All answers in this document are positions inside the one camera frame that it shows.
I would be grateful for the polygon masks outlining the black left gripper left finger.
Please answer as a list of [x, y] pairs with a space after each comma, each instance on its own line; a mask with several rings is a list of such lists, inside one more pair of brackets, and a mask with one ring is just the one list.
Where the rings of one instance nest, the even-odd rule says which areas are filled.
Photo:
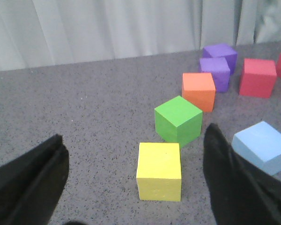
[[0, 167], [0, 225], [48, 224], [69, 174], [69, 152], [54, 135]]

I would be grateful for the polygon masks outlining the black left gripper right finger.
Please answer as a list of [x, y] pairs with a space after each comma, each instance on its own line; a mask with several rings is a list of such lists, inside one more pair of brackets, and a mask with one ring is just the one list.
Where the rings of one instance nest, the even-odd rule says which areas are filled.
[[227, 142], [217, 124], [204, 135], [203, 172], [218, 225], [281, 225], [281, 181]]

